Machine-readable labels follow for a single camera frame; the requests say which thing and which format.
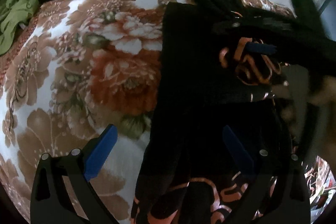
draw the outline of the floral bedsheet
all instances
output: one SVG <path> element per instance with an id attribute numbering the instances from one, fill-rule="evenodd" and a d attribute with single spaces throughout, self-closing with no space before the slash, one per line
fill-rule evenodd
<path id="1" fill-rule="evenodd" d="M 91 184 L 115 218 L 130 223 L 160 82 L 162 17 L 170 1 L 192 4 L 53 0 L 41 7 L 35 30 L 0 87 L 0 180 L 26 220 L 40 156 L 67 155 L 113 123 L 117 144 Z M 269 0 L 242 1 L 292 15 Z"/>

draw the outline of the silver bolt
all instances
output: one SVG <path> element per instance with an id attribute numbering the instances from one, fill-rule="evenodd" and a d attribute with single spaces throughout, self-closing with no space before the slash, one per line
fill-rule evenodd
<path id="1" fill-rule="evenodd" d="M 295 154 L 292 154 L 291 157 L 292 157 L 292 160 L 295 160 L 295 161 L 297 161 L 299 159 L 299 157 L 297 155 L 295 155 Z"/>
<path id="2" fill-rule="evenodd" d="M 81 152 L 81 150 L 79 148 L 75 148 L 71 151 L 71 155 L 77 156 L 80 152 Z"/>
<path id="3" fill-rule="evenodd" d="M 49 154 L 48 153 L 44 153 L 41 157 L 41 159 L 46 160 L 47 158 L 49 158 Z"/>
<path id="4" fill-rule="evenodd" d="M 265 150 L 265 149 L 261 149 L 261 150 L 259 151 L 259 154 L 262 155 L 263 157 L 266 157 L 266 156 L 268 155 L 268 152 L 267 152 L 267 150 Z"/>

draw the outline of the metal screw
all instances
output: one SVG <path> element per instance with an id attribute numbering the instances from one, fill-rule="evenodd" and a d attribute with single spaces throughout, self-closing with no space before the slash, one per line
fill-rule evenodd
<path id="1" fill-rule="evenodd" d="M 297 161 L 299 159 L 299 157 L 297 155 L 295 155 L 295 154 L 292 154 L 291 157 L 292 157 L 292 160 L 295 160 L 295 161 Z"/>
<path id="2" fill-rule="evenodd" d="M 81 150 L 79 148 L 75 148 L 71 151 L 71 155 L 77 156 L 80 152 L 81 152 Z"/>
<path id="3" fill-rule="evenodd" d="M 41 159 L 46 160 L 47 158 L 49 158 L 49 154 L 48 153 L 44 153 L 41 157 Z"/>
<path id="4" fill-rule="evenodd" d="M 265 149 L 261 149 L 259 151 L 259 154 L 262 155 L 263 157 L 266 157 L 268 155 L 268 152 Z"/>

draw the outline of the green cloth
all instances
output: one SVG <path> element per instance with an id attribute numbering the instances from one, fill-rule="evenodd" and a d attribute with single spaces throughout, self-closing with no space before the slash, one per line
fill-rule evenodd
<path id="1" fill-rule="evenodd" d="M 0 0 L 0 55 L 12 46 L 17 25 L 27 24 L 38 7 L 38 0 Z"/>

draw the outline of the green garment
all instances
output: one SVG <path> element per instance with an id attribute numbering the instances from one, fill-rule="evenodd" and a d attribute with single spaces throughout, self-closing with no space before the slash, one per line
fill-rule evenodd
<path id="1" fill-rule="evenodd" d="M 12 46 L 17 25 L 27 24 L 38 6 L 38 0 L 0 0 L 0 55 Z"/>

